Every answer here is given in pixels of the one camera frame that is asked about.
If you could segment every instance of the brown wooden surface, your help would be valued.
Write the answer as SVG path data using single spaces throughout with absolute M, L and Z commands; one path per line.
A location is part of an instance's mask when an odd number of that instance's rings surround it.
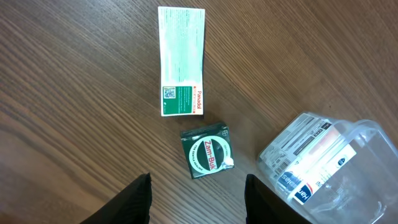
M 206 9 L 205 118 L 161 118 L 157 6 Z M 77 223 L 139 174 L 153 223 L 244 223 L 246 174 L 301 111 L 398 144 L 390 1 L 0 1 L 0 223 Z M 236 167 L 191 180 L 179 132 L 223 120 Z

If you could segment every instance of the qr code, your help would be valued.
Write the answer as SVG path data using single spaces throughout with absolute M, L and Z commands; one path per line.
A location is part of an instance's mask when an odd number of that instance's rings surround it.
M 163 98 L 175 99 L 175 87 L 163 87 Z

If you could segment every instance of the transparent plastic bottle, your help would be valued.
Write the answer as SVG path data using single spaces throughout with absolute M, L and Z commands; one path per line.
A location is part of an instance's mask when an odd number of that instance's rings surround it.
M 398 223 L 398 153 L 374 121 L 304 112 L 260 153 L 258 166 L 268 187 L 310 222 Z

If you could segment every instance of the white circle logo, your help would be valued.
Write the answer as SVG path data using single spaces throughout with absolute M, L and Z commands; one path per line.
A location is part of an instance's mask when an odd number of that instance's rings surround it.
M 213 143 L 215 141 L 221 146 L 224 153 L 223 162 L 219 167 L 217 166 L 217 161 L 216 161 L 217 158 L 213 149 Z M 207 162 L 209 164 L 209 170 L 204 168 L 198 161 L 198 151 L 200 146 L 204 147 L 205 149 Z M 215 172 L 224 169 L 223 165 L 224 161 L 229 161 L 230 158 L 231 158 L 231 148 L 228 142 L 218 136 L 207 136 L 199 139 L 197 142 L 194 143 L 194 145 L 191 147 L 189 151 L 189 162 L 191 163 L 192 168 L 202 174 L 213 174 Z

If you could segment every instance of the small green tin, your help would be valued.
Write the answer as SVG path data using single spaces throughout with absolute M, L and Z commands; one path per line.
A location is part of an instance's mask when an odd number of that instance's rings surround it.
M 181 141 L 193 179 L 234 167 L 229 129 L 224 123 L 183 131 Z

